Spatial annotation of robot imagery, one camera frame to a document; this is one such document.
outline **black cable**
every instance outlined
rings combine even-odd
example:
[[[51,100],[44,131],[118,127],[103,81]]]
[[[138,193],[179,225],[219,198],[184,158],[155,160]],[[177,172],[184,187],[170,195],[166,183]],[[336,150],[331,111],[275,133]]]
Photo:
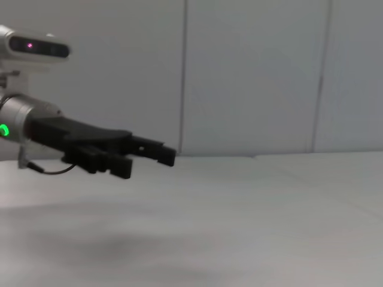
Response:
[[[37,164],[35,164],[31,161],[26,165],[26,167],[28,169],[32,169],[38,173],[42,173],[43,175],[62,175],[63,173],[66,173],[66,172],[74,169],[75,166],[76,166],[75,164],[72,164],[67,169],[60,170],[59,172],[46,172],[45,169],[43,169],[42,167],[38,166]]]

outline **white table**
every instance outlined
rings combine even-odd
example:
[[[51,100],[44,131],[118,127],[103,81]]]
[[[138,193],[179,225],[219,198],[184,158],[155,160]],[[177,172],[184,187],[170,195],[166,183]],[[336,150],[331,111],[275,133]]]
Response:
[[[383,286],[383,153],[0,173],[0,286]]]

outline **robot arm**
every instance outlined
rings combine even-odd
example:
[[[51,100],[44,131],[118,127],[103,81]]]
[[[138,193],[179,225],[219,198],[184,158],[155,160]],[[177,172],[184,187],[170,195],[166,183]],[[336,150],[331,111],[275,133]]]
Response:
[[[27,71],[66,61],[71,49],[51,35],[0,26],[0,137],[20,144],[19,168],[45,173],[28,160],[29,141],[64,153],[62,161],[89,173],[130,178],[133,154],[173,166],[176,151],[131,132],[107,130],[66,118],[53,104],[26,95]]]

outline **silver cylindrical joint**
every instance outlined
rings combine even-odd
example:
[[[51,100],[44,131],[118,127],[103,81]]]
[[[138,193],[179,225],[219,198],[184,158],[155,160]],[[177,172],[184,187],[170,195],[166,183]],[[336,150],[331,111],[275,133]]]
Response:
[[[59,115],[58,107],[24,94],[0,96],[0,127],[6,128],[7,134],[3,138],[9,141],[22,143],[25,139],[29,139],[31,118]]]

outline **gray wall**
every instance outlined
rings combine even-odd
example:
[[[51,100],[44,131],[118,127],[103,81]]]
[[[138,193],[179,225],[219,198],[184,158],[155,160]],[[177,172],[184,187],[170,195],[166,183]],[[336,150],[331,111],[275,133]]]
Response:
[[[73,43],[31,93],[79,120],[185,155],[365,151],[383,148],[383,2],[362,2],[3,0],[0,19]]]

